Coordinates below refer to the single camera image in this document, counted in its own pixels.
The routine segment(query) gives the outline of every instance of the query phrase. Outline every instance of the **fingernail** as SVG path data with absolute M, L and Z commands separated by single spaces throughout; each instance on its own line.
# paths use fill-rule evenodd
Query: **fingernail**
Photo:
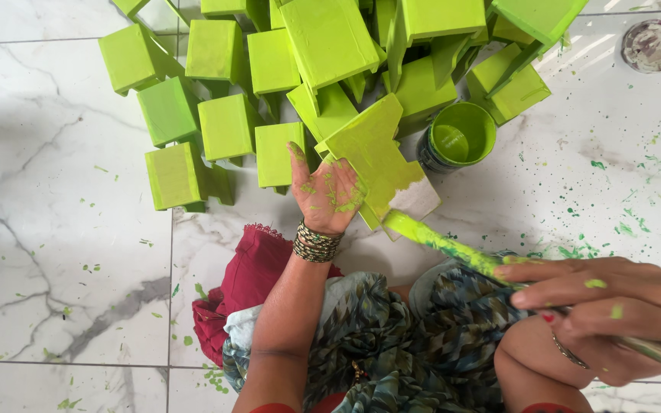
M 527 303 L 527 296 L 524 295 L 524 291 L 517 291 L 512 294 L 510 301 L 513 306 L 520 308 Z
M 506 265 L 500 265 L 493 269 L 493 276 L 500 279 L 506 279 L 509 273 L 511 273 L 511 267 Z
M 551 324 L 555 321 L 555 313 L 548 310 L 541 310 L 540 315 L 545 319 L 547 324 Z

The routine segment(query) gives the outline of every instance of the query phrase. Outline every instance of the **metal bangle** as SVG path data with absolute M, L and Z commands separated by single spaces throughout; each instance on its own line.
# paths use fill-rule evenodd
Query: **metal bangle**
M 590 370 L 591 368 L 588 366 L 588 364 L 585 363 L 585 361 L 582 361 L 581 359 L 578 358 L 575 354 L 573 354 L 572 351 L 568 350 L 567 348 L 563 347 L 563 345 L 557 341 L 557 336 L 555 335 L 555 332 L 552 333 L 552 340 L 555 341 L 555 345 L 557 346 L 557 350 L 560 350 L 560 352 L 565 356 L 568 357 L 568 360 L 572 361 L 573 364 L 578 364 L 580 367 Z

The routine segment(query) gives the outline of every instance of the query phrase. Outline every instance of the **paint can lid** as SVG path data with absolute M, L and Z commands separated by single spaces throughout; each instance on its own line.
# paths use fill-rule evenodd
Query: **paint can lid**
M 624 35 L 621 56 L 641 73 L 661 72 L 661 20 L 642 21 Z

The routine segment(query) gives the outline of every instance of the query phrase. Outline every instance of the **white marble floor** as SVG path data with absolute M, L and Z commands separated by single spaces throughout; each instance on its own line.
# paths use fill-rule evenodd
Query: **white marble floor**
M 181 9 L 199 18 L 197 4 Z M 140 16 L 184 58 L 187 30 L 164 2 Z M 591 0 L 572 46 L 535 63 L 553 96 L 502 127 L 486 161 L 436 178 L 444 204 L 427 222 L 487 250 L 661 265 L 661 73 L 619 54 L 623 33 L 649 18 L 661 0 Z M 108 0 L 0 0 L 1 412 L 229 411 L 233 391 L 203 377 L 196 285 L 220 284 L 244 224 L 289 237 L 300 218 L 290 195 L 257 187 L 249 156 L 227 166 L 234 207 L 153 211 L 139 104 L 111 90 L 96 41 L 128 23 Z M 404 139 L 406 156 L 416 139 Z M 345 273 L 396 285 L 442 258 L 361 220 L 342 248 Z M 661 411 L 661 377 L 585 394 L 598 409 Z

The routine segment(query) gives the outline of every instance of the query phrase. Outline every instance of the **paint can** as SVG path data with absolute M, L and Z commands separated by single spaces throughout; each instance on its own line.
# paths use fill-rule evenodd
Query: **paint can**
M 493 118 L 482 107 L 458 102 L 442 109 L 417 142 L 423 169 L 450 174 L 481 162 L 497 140 Z

